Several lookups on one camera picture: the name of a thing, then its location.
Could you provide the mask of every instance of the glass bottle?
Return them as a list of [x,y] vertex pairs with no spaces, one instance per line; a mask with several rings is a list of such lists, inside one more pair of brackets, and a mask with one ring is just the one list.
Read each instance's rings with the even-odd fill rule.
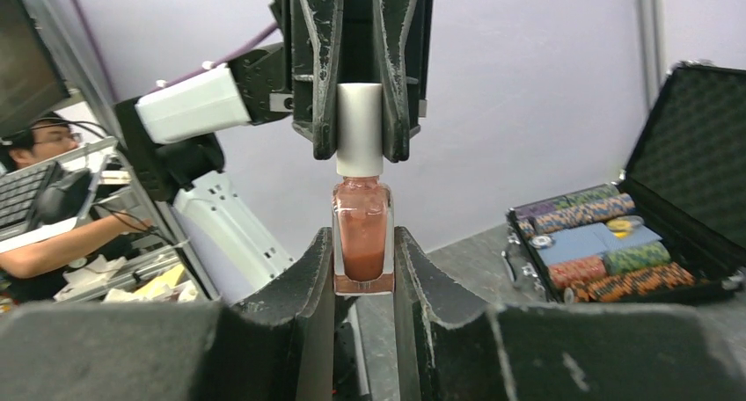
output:
[[393,291],[391,190],[384,172],[381,84],[337,86],[337,173],[332,195],[334,290],[343,295]]

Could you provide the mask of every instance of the man's ear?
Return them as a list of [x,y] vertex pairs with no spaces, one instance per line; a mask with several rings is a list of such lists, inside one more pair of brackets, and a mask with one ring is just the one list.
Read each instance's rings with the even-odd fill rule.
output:
[[28,165],[33,158],[33,153],[29,149],[10,149],[8,150],[8,154],[11,156],[13,162],[19,166]]

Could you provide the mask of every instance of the gray table surface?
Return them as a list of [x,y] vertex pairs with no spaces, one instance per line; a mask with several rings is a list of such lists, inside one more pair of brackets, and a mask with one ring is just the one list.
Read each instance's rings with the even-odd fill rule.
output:
[[[524,303],[501,263],[507,231],[500,226],[430,253],[430,260],[461,285],[490,303]],[[746,369],[746,294],[698,307],[722,333]],[[399,401],[396,339],[391,295],[362,297],[357,302],[373,401]]]

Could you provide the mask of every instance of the keyboard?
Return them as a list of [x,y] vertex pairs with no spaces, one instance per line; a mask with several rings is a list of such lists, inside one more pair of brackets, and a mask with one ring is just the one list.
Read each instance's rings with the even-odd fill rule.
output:
[[56,161],[28,166],[0,177],[0,241],[34,230],[36,200],[64,173]]

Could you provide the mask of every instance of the computer screen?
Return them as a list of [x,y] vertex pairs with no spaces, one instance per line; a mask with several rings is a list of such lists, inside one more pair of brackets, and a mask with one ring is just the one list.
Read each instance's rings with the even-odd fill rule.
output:
[[0,0],[0,136],[69,96],[60,72],[21,0]]

